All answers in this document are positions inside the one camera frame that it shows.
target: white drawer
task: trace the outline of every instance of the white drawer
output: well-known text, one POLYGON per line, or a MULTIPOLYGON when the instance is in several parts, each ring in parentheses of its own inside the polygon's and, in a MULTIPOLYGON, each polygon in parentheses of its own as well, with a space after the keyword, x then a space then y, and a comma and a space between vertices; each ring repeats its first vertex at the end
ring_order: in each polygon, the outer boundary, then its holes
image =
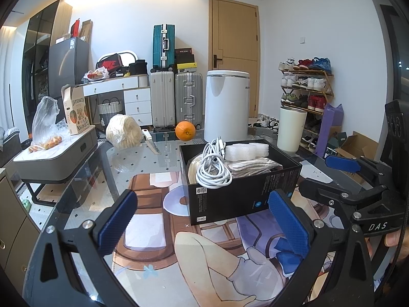
POLYGON ((134 89, 123 92, 125 103, 137 103, 139 101, 151 101, 151 89, 134 89))
POLYGON ((125 114, 135 115, 152 113, 150 101, 139 101, 137 103, 125 103, 125 114))
POLYGON ((83 86, 84 96, 138 87, 138 77, 120 77, 83 86))
POLYGON ((136 123, 140 126, 151 126, 152 125, 152 114, 151 113, 146 113, 146 114, 135 114, 135 115, 130 115, 136 123))

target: wooden door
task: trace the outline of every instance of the wooden door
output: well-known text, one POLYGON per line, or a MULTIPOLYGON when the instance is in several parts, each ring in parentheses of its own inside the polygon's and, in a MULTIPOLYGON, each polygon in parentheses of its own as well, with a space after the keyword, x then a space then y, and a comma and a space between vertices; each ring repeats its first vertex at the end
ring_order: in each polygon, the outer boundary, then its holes
POLYGON ((210 0, 210 9, 209 69, 250 74, 249 117, 256 117, 260 78, 258 8, 231 0, 210 0))

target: white cable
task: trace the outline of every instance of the white cable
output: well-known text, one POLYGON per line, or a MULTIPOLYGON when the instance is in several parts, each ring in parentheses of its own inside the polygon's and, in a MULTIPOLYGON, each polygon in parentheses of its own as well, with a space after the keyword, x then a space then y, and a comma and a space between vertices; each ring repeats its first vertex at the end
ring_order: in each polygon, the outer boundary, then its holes
POLYGON ((220 137, 206 144, 196 172, 196 181, 201 186, 218 189, 232 183, 232 173, 224 164, 225 146, 220 137))

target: knife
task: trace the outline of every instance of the knife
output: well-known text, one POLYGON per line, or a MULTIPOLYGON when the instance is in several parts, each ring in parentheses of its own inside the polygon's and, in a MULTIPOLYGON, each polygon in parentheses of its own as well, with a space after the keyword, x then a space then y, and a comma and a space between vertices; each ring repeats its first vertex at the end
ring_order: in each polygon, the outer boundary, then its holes
POLYGON ((155 142, 152 140, 152 136, 149 133, 148 129, 142 129, 142 133, 144 134, 144 137, 146 139, 146 144, 149 146, 149 148, 152 150, 152 152, 156 155, 160 155, 160 151, 157 148, 155 142))

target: door frame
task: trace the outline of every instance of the door frame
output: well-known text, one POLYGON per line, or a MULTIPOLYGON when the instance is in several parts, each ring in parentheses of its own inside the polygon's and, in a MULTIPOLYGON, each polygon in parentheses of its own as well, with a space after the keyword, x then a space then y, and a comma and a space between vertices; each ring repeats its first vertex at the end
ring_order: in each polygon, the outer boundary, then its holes
MULTIPOLYGON (((225 1, 225 2, 230 2, 230 3, 235 3, 235 4, 241 4, 242 6, 247 6, 247 7, 252 7, 256 9, 256 18, 257 18, 257 83, 256 83, 256 109, 255 109, 255 115, 258 115, 258 101, 259 101, 259 95, 260 95, 260 59, 261 59, 261 49, 260 49, 260 42, 261 42, 261 37, 260 37, 260 13, 258 12, 258 6, 255 6, 253 4, 247 4, 244 2, 240 1, 235 1, 235 0, 218 0, 218 1, 225 1)), ((209 0, 209 54, 208 54, 208 70, 213 70, 213 0, 209 0)))

